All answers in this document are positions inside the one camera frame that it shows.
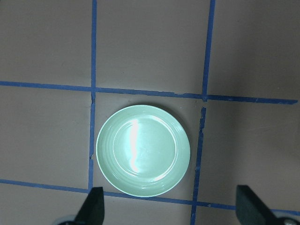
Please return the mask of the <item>green plate near left arm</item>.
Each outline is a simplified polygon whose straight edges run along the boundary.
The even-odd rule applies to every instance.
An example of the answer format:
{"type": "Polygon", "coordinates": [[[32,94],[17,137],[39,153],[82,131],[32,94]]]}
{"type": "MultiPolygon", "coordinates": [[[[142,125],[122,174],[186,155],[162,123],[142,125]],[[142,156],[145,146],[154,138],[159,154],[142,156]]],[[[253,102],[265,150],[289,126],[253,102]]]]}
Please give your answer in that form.
{"type": "Polygon", "coordinates": [[[173,189],[185,176],[190,144],[180,122],[151,105],[125,107],[101,127],[96,142],[99,169],[119,191],[154,197],[173,189]]]}

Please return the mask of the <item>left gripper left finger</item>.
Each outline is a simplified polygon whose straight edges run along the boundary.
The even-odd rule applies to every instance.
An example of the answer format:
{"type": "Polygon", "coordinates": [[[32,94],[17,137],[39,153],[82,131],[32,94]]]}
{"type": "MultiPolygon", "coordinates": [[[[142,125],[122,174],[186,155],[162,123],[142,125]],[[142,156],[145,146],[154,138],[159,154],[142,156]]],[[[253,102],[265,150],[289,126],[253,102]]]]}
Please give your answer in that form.
{"type": "Polygon", "coordinates": [[[76,225],[102,225],[105,218],[104,192],[102,187],[93,187],[74,222],[76,225]]]}

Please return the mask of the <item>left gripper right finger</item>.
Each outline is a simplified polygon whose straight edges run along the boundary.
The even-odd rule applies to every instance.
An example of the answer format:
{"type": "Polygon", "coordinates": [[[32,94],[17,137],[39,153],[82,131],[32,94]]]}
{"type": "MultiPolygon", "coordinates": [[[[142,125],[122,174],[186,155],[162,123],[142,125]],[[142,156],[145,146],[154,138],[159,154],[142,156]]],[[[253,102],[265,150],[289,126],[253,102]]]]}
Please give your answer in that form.
{"type": "Polygon", "coordinates": [[[236,187],[235,213],[241,225],[283,225],[247,185],[236,187]]]}

